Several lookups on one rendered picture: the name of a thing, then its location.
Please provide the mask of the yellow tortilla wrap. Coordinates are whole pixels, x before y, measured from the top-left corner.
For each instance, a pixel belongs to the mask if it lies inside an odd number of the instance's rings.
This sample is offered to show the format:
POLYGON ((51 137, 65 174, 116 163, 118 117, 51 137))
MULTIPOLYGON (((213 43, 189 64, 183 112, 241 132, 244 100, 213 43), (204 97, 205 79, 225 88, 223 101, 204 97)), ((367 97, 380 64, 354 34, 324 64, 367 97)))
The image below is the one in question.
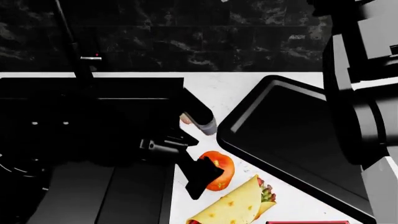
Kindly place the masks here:
POLYGON ((255 175, 189 218, 186 224, 251 224, 276 205, 275 200, 272 186, 255 175))

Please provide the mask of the black rectangular tray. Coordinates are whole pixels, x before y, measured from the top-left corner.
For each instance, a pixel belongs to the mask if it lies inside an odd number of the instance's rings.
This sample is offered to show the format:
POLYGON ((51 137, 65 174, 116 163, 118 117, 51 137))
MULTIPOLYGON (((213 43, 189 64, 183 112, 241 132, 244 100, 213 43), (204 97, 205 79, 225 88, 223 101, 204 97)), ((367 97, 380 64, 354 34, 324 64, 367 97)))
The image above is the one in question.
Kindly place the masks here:
POLYGON ((363 224, 376 224, 361 177, 339 147, 323 90, 264 77, 220 123, 222 149, 363 224))

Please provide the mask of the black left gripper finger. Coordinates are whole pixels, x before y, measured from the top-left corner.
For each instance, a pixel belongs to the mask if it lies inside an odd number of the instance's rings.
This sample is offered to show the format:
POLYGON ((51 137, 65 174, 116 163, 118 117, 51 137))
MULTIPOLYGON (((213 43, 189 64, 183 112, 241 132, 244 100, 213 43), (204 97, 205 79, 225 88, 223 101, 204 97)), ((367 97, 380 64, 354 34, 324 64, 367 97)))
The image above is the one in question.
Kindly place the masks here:
POLYGON ((188 180, 185 188, 193 200, 198 200, 207 186, 224 173, 208 156, 194 161, 187 151, 180 152, 177 165, 188 180))
POLYGON ((186 88, 181 91, 181 100, 183 100, 183 113, 203 134, 207 136, 216 134, 216 119, 213 112, 205 104, 186 88))

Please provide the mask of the black kitchen faucet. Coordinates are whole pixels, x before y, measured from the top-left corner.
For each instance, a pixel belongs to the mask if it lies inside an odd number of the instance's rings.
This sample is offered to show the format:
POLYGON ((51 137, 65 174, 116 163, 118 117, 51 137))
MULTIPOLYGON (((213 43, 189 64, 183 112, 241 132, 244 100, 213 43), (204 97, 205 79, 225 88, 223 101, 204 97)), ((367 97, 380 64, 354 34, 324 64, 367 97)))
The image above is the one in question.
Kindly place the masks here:
POLYGON ((64 39, 65 51, 72 65, 73 72, 77 79, 87 83, 93 79, 93 74, 90 67, 85 63, 86 60, 80 59, 80 57, 84 56, 81 54, 80 46, 65 17, 60 0, 50 0, 50 2, 52 3, 55 20, 64 39))

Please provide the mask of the red tomato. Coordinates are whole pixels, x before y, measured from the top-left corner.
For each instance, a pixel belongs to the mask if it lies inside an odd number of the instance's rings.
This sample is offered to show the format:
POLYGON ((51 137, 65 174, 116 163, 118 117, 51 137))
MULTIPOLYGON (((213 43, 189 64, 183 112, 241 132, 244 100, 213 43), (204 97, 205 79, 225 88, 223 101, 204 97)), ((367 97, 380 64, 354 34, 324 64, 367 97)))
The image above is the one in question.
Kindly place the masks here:
POLYGON ((217 151, 208 151, 200 156, 200 159, 208 157, 216 167, 224 170, 223 174, 215 179, 213 182, 208 184, 207 190, 217 192, 224 190, 228 187, 233 175, 235 173, 235 167, 233 160, 227 155, 221 154, 217 151))

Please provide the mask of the black kitchen sink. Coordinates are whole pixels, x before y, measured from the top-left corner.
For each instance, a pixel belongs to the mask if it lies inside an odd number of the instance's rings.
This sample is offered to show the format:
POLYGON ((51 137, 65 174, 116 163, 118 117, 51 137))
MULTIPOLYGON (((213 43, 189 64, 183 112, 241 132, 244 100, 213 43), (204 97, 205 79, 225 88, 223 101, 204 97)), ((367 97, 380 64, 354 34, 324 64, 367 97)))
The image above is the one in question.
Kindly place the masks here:
MULTIPOLYGON (((106 99, 164 99, 181 78, 2 78, 0 98, 44 91, 106 99)), ((0 171, 0 224, 168 224, 174 164, 139 160, 105 167, 67 162, 46 179, 17 179, 0 171)))

